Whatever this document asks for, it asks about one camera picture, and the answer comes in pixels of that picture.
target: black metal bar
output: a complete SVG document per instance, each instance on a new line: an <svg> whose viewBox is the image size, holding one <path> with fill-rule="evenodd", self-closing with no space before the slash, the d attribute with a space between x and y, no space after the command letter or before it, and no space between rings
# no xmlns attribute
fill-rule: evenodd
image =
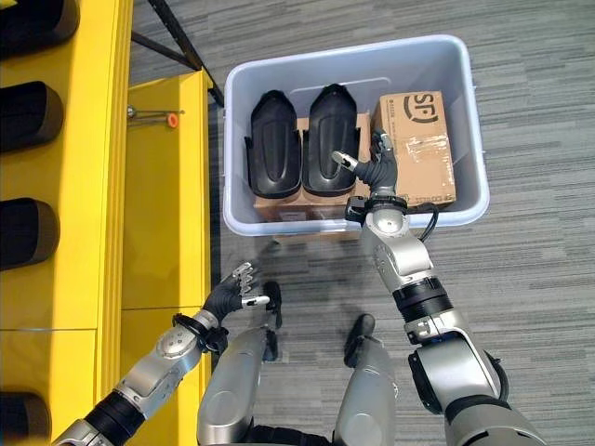
<svg viewBox="0 0 595 446"><path fill-rule="evenodd" d="M177 63L181 63L182 65L186 65L188 68L192 68L193 70L195 70L194 65L192 65L192 63L188 61L183 54L179 54L179 52L174 51L173 49L170 49L167 46L163 46L159 42L155 42L154 40L145 37L144 35L139 34L136 31L132 32L132 41L136 42L141 46L149 48L161 54L162 56L175 60Z"/></svg>
<svg viewBox="0 0 595 446"><path fill-rule="evenodd" d="M174 13L171 11L165 0L149 0L149 3L178 44L179 49L181 49L182 53L184 53L184 56L188 62L192 64L192 67L195 70L205 70L205 72L211 78L213 81L213 88L210 88L209 92L213 96L215 102L220 107L223 107L223 93L221 92L221 89L218 87L215 79L213 79L213 76L211 76L211 73L208 71L206 66L203 64L203 61L196 52L192 42L182 29L178 19L176 19L176 16L174 16Z"/></svg>

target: black cable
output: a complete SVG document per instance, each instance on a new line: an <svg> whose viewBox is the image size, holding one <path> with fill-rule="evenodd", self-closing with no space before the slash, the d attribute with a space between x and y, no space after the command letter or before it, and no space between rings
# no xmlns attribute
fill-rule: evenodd
<svg viewBox="0 0 595 446"><path fill-rule="evenodd" d="M429 210L431 211L431 218L430 218L430 221L428 222L428 226L426 226L424 231L418 237L418 239L422 242L425 242L430 237L432 232L434 231L434 228L436 228L440 210L438 209L438 206L434 203L422 203L415 207L410 207L407 210L407 214L421 214L422 212L427 212Z"/></svg>
<svg viewBox="0 0 595 446"><path fill-rule="evenodd" d="M498 378L500 380L500 396L498 397L498 399L506 401L509 399L509 378L507 377L506 372L504 371L504 368L500 363L500 359L494 358L485 350L483 352L487 356L488 360L492 362L492 366L494 367L494 370L496 371L496 374L498 375Z"/></svg>

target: wire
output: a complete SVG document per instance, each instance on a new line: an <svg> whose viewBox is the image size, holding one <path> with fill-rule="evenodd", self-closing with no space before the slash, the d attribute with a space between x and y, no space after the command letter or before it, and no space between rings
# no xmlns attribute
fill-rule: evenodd
<svg viewBox="0 0 595 446"><path fill-rule="evenodd" d="M428 226L424 229L421 235L418 237L420 241L425 242L432 232L434 228L436 228L436 224L438 223L438 215L440 214L440 210L438 206L434 203L422 203L415 207L409 208L408 214L421 214L422 212L431 211L431 218L428 222Z"/></svg>

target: black cylinder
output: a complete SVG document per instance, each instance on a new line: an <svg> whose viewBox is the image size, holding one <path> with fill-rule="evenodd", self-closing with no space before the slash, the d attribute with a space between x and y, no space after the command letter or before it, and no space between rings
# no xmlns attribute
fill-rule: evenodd
<svg viewBox="0 0 595 446"><path fill-rule="evenodd" d="M93 408L85 420L113 446L120 446L135 434L145 418L134 405L113 390Z"/></svg>
<svg viewBox="0 0 595 446"><path fill-rule="evenodd" d="M448 294L435 277L406 285L392 293L392 296L405 322L415 321L453 307Z"/></svg>

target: gray carpet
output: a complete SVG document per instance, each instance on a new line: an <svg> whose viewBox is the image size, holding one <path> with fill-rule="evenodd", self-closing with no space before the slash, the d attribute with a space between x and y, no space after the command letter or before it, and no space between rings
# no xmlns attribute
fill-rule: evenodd
<svg viewBox="0 0 595 446"><path fill-rule="evenodd" d="M504 360L512 404L552 445L594 444L595 3L169 3L221 87L253 59L429 33L466 42L492 200L479 221L437 229L430 254L483 346ZM134 29L175 47L151 8L135 5ZM133 44L131 83L182 72ZM211 108L214 267L227 273L260 253L284 292L283 359L263 368L257 422L330 435L350 377L343 339L365 310L377 317L400 383L395 444L443 444L442 418L417 398L403 323L357 242L270 247L225 227L221 115ZM232 315L226 326L238 333L248 319Z"/></svg>

